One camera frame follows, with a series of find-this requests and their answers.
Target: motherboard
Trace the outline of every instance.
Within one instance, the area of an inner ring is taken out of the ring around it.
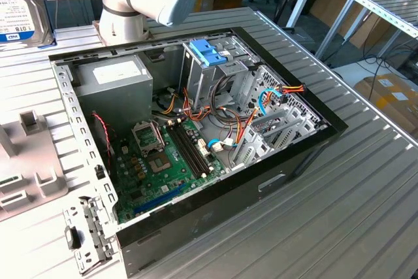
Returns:
[[[127,222],[225,173],[204,148],[191,120],[162,127],[137,124],[133,134],[112,142],[112,181],[118,194],[119,223]],[[151,150],[144,149],[154,145]]]

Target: blue cable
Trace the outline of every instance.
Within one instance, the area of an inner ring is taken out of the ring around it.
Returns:
[[[210,148],[213,144],[220,142],[218,139],[213,139],[208,143],[208,147]]]
[[[266,113],[266,110],[264,109],[264,106],[263,106],[263,95],[264,95],[264,93],[267,93],[269,91],[275,93],[279,98],[281,97],[281,93],[279,93],[278,91],[276,91],[276,90],[274,90],[272,88],[267,88],[267,89],[265,89],[264,91],[262,91],[260,93],[260,96],[259,96],[259,107],[260,107],[260,110],[261,110],[261,112],[263,113],[264,116],[267,113]]]

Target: chip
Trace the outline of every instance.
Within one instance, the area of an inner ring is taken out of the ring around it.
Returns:
[[[131,195],[132,200],[135,201],[136,199],[139,199],[140,197],[142,197],[142,192],[140,190],[136,190],[132,192],[130,195]]]
[[[154,173],[159,173],[165,169],[171,168],[169,157],[164,152],[155,153],[147,158]]]

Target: green circuit board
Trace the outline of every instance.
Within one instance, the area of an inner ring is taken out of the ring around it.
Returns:
[[[196,139],[201,138],[192,121],[182,122],[182,127],[190,134],[193,133]],[[152,152],[148,156],[141,155],[133,135],[112,143],[115,158],[112,162],[111,179],[119,198],[116,212],[120,223],[214,181],[225,173],[221,163],[210,154],[204,160],[213,170],[206,178],[195,178],[166,127],[161,127],[160,132],[165,149],[163,152]],[[152,141],[148,132],[144,132],[144,138],[147,142]],[[128,147],[127,154],[123,153],[122,146]]]

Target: hard drive label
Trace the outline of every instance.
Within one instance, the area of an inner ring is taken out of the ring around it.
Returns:
[[[0,42],[30,39],[35,26],[24,0],[0,0]]]

